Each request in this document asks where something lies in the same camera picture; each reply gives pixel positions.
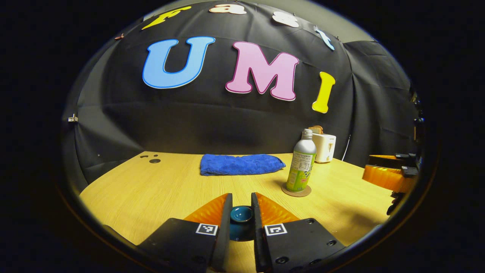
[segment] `wooden table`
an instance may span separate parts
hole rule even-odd
[[[202,154],[143,152],[91,183],[81,199],[101,223],[134,244],[168,218],[184,219],[227,192],[232,193],[234,206],[251,205],[251,193],[259,192],[301,219],[315,218],[344,245],[388,218],[391,191],[362,180],[363,168],[337,159],[315,163],[311,194],[292,197],[281,190],[292,154],[273,155],[286,164],[284,169],[260,175],[202,176]],[[150,163],[151,159],[160,163]],[[256,271],[253,241],[230,241],[227,270]]]

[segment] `grey wall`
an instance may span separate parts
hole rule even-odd
[[[145,16],[145,20],[160,13],[173,10],[199,2],[210,2],[212,0],[177,0],[163,7],[160,7]],[[352,41],[374,40],[367,32],[353,24],[341,15],[308,0],[251,0],[247,2],[272,6],[289,13],[295,13],[297,17],[303,18],[316,24],[319,29],[338,36],[342,43]]]

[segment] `pink letter m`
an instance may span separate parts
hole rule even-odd
[[[235,42],[238,50],[238,61],[232,81],[226,84],[226,89],[233,93],[249,93],[253,87],[249,84],[249,71],[253,74],[254,82],[259,94],[264,94],[275,77],[276,84],[270,90],[271,96],[284,100],[294,101],[293,91],[295,68],[298,58],[288,53],[280,53],[268,64],[261,48],[253,43]]]

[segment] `small bowl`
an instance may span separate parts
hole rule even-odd
[[[238,223],[244,223],[253,218],[253,210],[250,207],[240,205],[232,208],[230,213],[231,219]]]

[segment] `cork coaster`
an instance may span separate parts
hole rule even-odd
[[[294,196],[294,197],[303,197],[303,196],[307,196],[311,193],[311,188],[310,186],[307,185],[307,187],[303,190],[303,191],[300,191],[300,192],[292,192],[292,191],[289,191],[286,189],[286,183],[283,183],[281,185],[281,190],[288,194],[288,195],[291,195],[291,196]]]

